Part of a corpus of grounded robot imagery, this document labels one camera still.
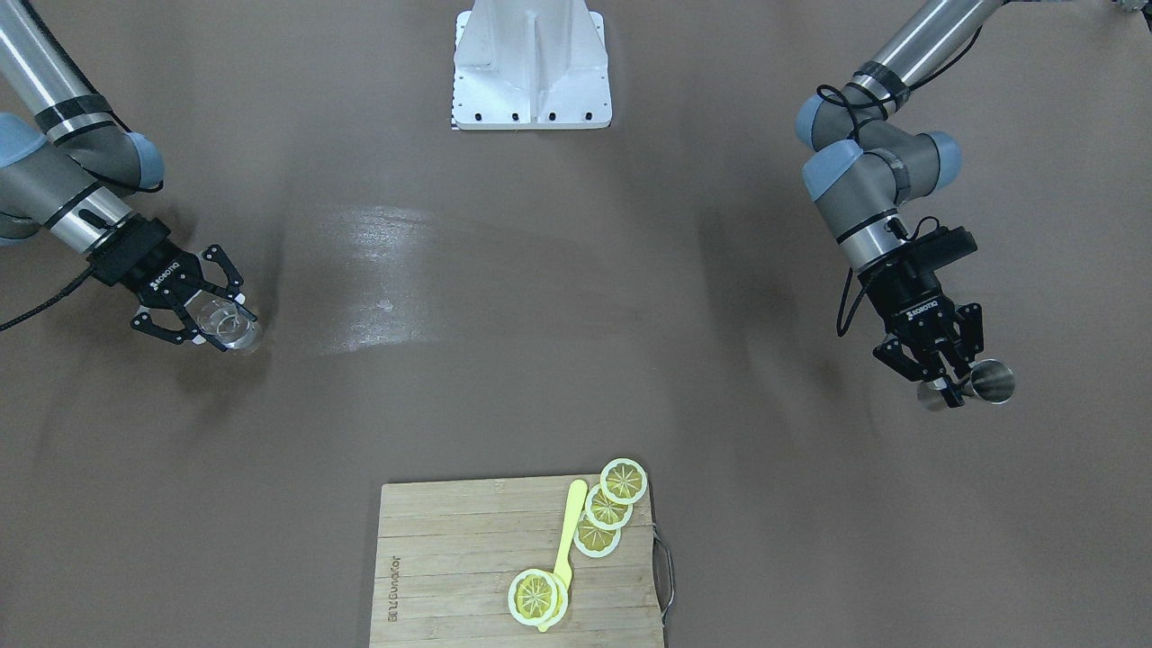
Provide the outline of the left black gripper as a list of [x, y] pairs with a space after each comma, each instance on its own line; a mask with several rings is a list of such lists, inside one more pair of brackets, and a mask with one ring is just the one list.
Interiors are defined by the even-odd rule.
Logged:
[[925, 410], [958, 409], [964, 397], [942, 361], [917, 356], [942, 356], [956, 379], [967, 379], [985, 348], [982, 304], [956, 307], [937, 276], [949, 265], [948, 261], [886, 261], [859, 277], [861, 291], [885, 330], [872, 354], [917, 384], [916, 399]]

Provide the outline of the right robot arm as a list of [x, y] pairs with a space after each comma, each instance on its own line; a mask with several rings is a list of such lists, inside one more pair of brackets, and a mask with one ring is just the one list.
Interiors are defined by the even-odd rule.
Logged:
[[243, 276], [219, 244], [190, 253], [128, 198], [160, 193], [156, 143], [132, 130], [76, 66], [29, 1], [1, 3], [1, 67], [32, 115], [1, 118], [3, 244], [47, 232], [83, 256], [88, 279], [132, 292], [131, 327], [173, 345], [251, 352], [262, 331]]

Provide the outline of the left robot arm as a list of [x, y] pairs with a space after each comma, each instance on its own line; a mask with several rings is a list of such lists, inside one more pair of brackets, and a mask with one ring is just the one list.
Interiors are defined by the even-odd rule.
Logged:
[[810, 198], [849, 259], [859, 297], [882, 319], [873, 354], [917, 384], [929, 410], [957, 409], [968, 398], [1005, 404], [1015, 377], [1005, 362], [982, 357], [980, 304], [956, 304], [937, 276], [977, 250], [972, 234], [942, 224], [924, 232], [899, 213], [958, 178], [961, 148], [945, 131], [910, 134], [890, 118], [971, 48], [999, 7], [929, 1], [846, 86], [819, 86], [796, 116], [796, 135], [812, 150], [802, 169]]

